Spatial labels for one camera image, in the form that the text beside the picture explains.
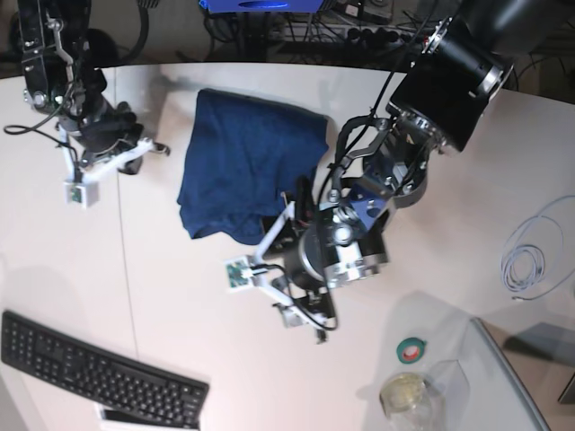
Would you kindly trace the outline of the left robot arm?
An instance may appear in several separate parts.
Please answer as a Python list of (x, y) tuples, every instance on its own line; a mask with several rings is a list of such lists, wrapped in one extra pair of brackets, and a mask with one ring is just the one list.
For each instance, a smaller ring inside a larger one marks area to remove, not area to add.
[(430, 155), (461, 153), (513, 60), (573, 14), (571, 1), (463, 1), (427, 38), (385, 116), (344, 124), (319, 192), (300, 178), (271, 230), (291, 230), (271, 283), (287, 326), (309, 325), (319, 338), (337, 328), (332, 289), (388, 261), (384, 229), (396, 210), (422, 198)]

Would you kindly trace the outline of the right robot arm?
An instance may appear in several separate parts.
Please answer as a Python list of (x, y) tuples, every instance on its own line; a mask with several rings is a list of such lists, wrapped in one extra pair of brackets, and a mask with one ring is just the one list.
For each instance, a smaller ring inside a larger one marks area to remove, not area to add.
[(126, 66), (141, 52), (149, 30), (140, 8), (140, 35), (126, 56), (113, 39), (90, 26), (89, 1), (20, 1), (17, 22), (25, 97), (32, 108), (55, 121), (76, 172), (108, 162), (137, 147), (143, 127), (125, 102), (111, 105), (104, 69)]

